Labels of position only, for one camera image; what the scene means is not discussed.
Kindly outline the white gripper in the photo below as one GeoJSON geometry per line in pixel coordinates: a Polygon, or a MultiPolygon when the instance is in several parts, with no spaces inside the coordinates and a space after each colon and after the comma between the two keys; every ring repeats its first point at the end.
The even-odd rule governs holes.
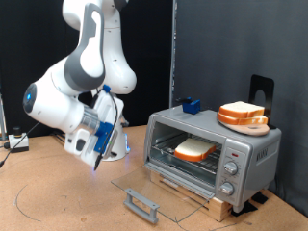
{"type": "Polygon", "coordinates": [[[94,108],[84,107],[81,124],[65,135],[64,149],[92,167],[100,161],[115,161],[124,157],[123,127],[129,121],[122,115],[123,102],[106,92],[100,92],[94,108]]]}

